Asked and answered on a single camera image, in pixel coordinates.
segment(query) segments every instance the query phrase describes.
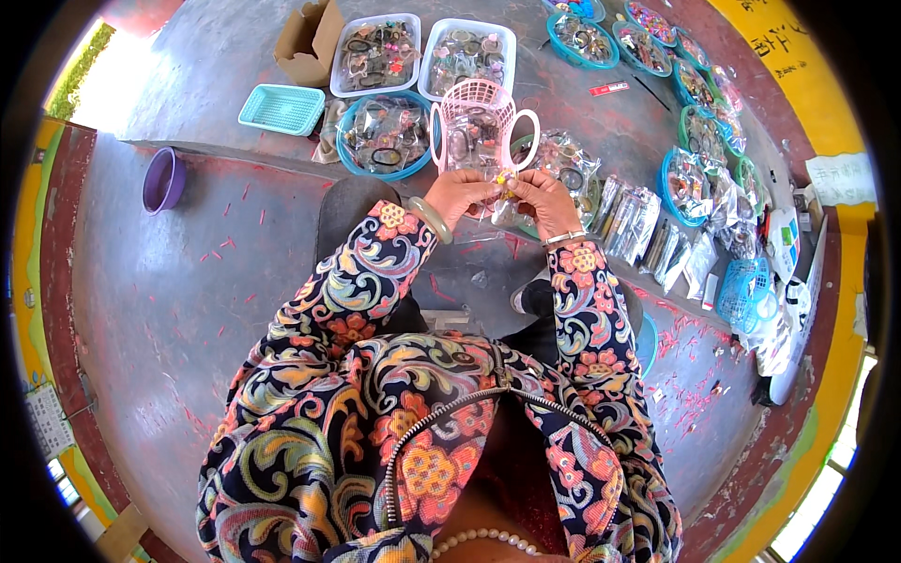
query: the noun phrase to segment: window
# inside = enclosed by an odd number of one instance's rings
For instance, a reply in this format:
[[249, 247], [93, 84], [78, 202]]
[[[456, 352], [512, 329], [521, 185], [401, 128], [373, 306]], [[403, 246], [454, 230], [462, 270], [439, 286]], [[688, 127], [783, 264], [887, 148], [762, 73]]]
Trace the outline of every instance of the window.
[[75, 486], [66, 477], [66, 471], [62, 468], [58, 458], [50, 460], [50, 463], [47, 464], [47, 471], [50, 473], [50, 478], [56, 483], [59, 496], [66, 503], [66, 506], [71, 507], [72, 504], [78, 502], [78, 499], [81, 497], [78, 495], [78, 491], [75, 490]]
[[785, 527], [773, 540], [767, 552], [775, 556], [777, 560], [791, 561], [798, 551], [804, 547], [804, 542], [814, 531], [816, 524], [829, 508], [829, 503], [835, 496], [835, 492], [842, 484], [848, 467], [854, 460], [854, 451], [857, 449], [857, 419], [860, 411], [860, 397], [863, 395], [863, 384], [867, 381], [869, 371], [877, 363], [875, 356], [867, 353], [860, 367], [860, 376], [857, 379], [857, 387], [854, 389], [854, 397], [845, 422], [839, 430], [838, 439], [833, 444], [832, 451], [826, 459], [826, 465], [816, 477], [814, 484], [807, 491], [804, 500], [797, 510], [788, 517]]

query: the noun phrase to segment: zipper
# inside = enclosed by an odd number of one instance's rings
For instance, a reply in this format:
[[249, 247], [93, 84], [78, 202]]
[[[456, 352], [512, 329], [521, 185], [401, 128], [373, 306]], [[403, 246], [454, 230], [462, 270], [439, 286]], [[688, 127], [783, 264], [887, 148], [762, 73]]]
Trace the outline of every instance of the zipper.
[[[610, 439], [604, 434], [602, 431], [598, 430], [598, 428], [588, 420], [588, 418], [582, 414], [576, 413], [572, 409], [569, 409], [563, 405], [556, 404], [553, 401], [549, 401], [544, 397], [536, 397], [535, 395], [529, 395], [522, 389], [516, 389], [512, 387], [513, 376], [508, 373], [506, 366], [504, 365], [504, 360], [501, 356], [500, 349], [491, 345], [491, 352], [494, 356], [495, 366], [494, 373], [495, 379], [497, 382], [497, 387], [492, 387], [491, 389], [481, 389], [476, 391], [475, 393], [470, 393], [469, 395], [464, 395], [462, 397], [457, 397], [453, 401], [447, 403], [443, 407], [434, 410], [433, 412], [425, 415], [421, 420], [419, 420], [416, 424], [410, 427], [410, 429], [404, 432], [404, 435], [400, 437], [400, 440], [397, 441], [395, 447], [391, 450], [391, 456], [388, 458], [387, 464], [387, 473], [385, 475], [385, 488], [388, 491], [388, 498], [385, 501], [385, 511], [387, 513], [388, 526], [397, 523], [397, 504], [399, 502], [399, 495], [397, 493], [397, 483], [395, 481], [396, 474], [396, 464], [397, 457], [400, 455], [400, 450], [410, 441], [420, 431], [424, 430], [428, 426], [430, 426], [433, 422], [438, 420], [439, 417], [447, 414], [451, 411], [459, 409], [468, 404], [475, 403], [477, 401], [484, 400], [488, 397], [492, 397], [495, 395], [502, 395], [504, 393], [513, 393], [514, 395], [522, 397], [522, 399], [526, 403], [537, 404], [544, 408], [551, 409], [553, 411], [557, 411], [560, 414], [563, 414], [571, 421], [575, 422], [579, 426], [585, 428], [590, 431], [592, 434], [597, 436], [597, 438], [604, 443], [608, 448], [613, 449], [614, 444], [610, 441]], [[613, 515], [610, 518], [610, 522], [607, 526], [613, 522], [614, 517], [616, 516], [616, 512], [618, 510], [618, 499], [617, 504], [614, 506]]]

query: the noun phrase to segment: white plastic container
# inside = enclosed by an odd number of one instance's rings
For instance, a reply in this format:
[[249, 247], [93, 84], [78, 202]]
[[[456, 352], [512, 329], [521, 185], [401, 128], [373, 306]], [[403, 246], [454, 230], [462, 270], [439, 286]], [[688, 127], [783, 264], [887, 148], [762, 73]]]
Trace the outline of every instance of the white plastic container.
[[371, 15], [365, 18], [358, 18], [356, 20], [347, 22], [347, 25], [345, 25], [344, 29], [341, 30], [341, 37], [338, 38], [338, 45], [337, 47], [335, 47], [335, 56], [332, 59], [332, 80], [329, 82], [329, 89], [332, 90], [332, 94], [340, 98], [385, 94], [387, 92], [398, 92], [400, 90], [406, 90], [416, 83], [416, 80], [419, 78], [419, 64], [422, 59], [416, 59], [413, 62], [413, 74], [410, 76], [409, 80], [407, 80], [400, 86], [385, 86], [378, 88], [369, 88], [366, 90], [351, 91], [341, 89], [341, 48], [344, 46], [344, 42], [347, 40], [347, 36], [350, 34], [350, 30], [359, 28], [365, 23], [378, 24], [398, 21], [407, 23], [407, 25], [410, 27], [410, 38], [413, 41], [413, 45], [417, 49], [419, 49], [423, 44], [423, 23], [420, 21], [419, 16], [416, 14], [408, 14], [404, 12], [402, 14]]
[[416, 70], [419, 73], [419, 81], [416, 83], [419, 93], [433, 102], [441, 101], [441, 96], [429, 93], [429, 76], [435, 61], [433, 53], [435, 45], [438, 44], [438, 39], [443, 38], [451, 30], [466, 30], [483, 35], [497, 33], [497, 38], [504, 43], [504, 48], [501, 50], [501, 54], [504, 55], [504, 81], [500, 86], [512, 94], [514, 75], [516, 73], [516, 34], [509, 28], [496, 23], [473, 22], [472, 20], [461, 20], [458, 18], [438, 20], [432, 26], [432, 32], [429, 33], [429, 41], [425, 44], [425, 50], [423, 51], [422, 70], [419, 68]]

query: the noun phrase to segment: purple plastic bowl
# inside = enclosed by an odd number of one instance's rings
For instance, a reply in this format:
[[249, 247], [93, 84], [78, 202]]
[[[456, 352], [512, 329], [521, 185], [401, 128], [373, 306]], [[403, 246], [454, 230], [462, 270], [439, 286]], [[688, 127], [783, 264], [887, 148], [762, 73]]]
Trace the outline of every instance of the purple plastic bowl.
[[172, 147], [163, 147], [153, 155], [144, 176], [144, 210], [155, 215], [172, 209], [185, 189], [185, 164]]

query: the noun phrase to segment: woman's left hand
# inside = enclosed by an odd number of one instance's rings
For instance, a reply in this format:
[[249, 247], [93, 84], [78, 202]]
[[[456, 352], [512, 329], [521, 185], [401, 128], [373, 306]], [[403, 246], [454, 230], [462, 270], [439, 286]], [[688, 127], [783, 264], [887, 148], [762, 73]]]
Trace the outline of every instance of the woman's left hand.
[[486, 182], [475, 170], [453, 170], [438, 176], [423, 200], [438, 212], [453, 232], [460, 216], [470, 207], [475, 213], [476, 202], [497, 197], [502, 191], [503, 186]]

